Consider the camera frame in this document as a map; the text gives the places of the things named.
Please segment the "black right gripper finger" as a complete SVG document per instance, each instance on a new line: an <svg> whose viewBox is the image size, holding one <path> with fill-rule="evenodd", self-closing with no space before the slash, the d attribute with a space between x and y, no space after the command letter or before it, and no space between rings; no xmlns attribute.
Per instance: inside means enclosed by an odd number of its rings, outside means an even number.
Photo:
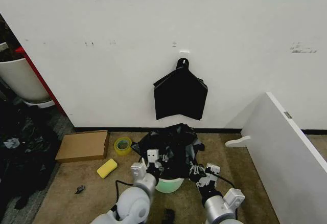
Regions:
<svg viewBox="0 0 327 224"><path fill-rule="evenodd" d="M196 182L197 186L208 186L210 182L212 181L212 174L205 173L205 176L202 175L202 177Z"/></svg>
<svg viewBox="0 0 327 224"><path fill-rule="evenodd" d="M189 176L193 175L204 175L204 168L202 165L190 164Z"/></svg>

